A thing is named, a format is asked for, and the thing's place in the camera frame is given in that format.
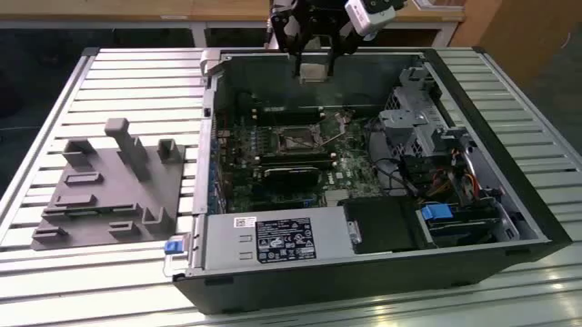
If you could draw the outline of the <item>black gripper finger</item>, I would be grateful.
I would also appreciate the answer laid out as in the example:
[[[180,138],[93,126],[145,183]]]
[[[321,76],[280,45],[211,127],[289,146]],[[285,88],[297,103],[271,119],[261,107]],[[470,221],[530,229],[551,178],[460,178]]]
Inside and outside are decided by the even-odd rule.
[[[331,45],[327,53],[327,76],[333,76],[335,61],[343,55],[351,55],[357,50],[360,35],[357,34],[351,22],[333,30],[329,35]]]
[[[312,38],[312,7],[272,7],[269,23],[281,52],[295,57],[292,75],[299,77],[301,54]]]

